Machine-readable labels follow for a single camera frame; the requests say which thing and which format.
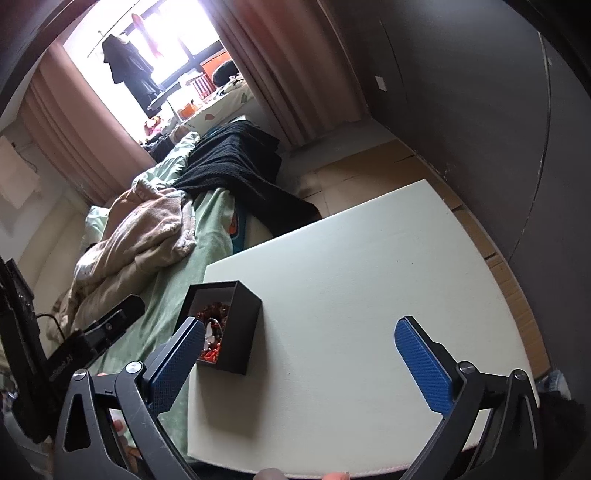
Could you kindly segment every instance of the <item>hanging dark garment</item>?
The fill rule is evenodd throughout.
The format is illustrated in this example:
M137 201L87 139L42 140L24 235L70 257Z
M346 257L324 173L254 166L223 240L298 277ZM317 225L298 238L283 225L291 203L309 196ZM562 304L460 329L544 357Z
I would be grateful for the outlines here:
M105 63L111 67L113 82L124 83L148 117L158 111L148 110L148 105L162 92L162 88L152 80L154 67L150 65L131 42L124 43L120 38L109 35L103 42Z

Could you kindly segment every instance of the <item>floor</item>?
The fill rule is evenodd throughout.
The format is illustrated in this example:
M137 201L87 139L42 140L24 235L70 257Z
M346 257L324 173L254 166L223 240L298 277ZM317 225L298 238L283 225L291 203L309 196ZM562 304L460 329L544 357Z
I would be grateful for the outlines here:
M550 362L517 280L462 200L422 159L377 122L348 125L284 159L285 188L314 203L325 218L426 179L453 211L499 285L523 340L535 378Z

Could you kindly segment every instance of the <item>black blanket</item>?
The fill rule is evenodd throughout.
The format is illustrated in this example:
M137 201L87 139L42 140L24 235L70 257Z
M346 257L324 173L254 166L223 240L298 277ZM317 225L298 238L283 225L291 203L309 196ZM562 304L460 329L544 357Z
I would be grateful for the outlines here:
M226 188L273 236L291 232L319 220L320 214L274 184L281 165L278 145L279 140L248 121L225 125L197 144L173 186L192 198Z

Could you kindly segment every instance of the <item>brown curtain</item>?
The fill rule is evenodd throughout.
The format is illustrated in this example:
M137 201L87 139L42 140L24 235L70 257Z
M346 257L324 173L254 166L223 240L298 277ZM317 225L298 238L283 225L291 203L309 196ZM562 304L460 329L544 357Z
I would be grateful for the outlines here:
M366 114L355 74L319 0L199 0L288 146Z
M20 115L47 159L94 204L121 194L154 166L57 41L33 74Z

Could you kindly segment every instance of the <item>wall outlet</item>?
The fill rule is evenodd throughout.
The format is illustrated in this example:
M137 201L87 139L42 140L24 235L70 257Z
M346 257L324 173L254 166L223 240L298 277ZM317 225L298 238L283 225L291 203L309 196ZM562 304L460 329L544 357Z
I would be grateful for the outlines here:
M386 88L386 82L384 81L383 77L376 77L375 81L378 82L378 88L380 90L383 90L384 92L388 91L388 89Z

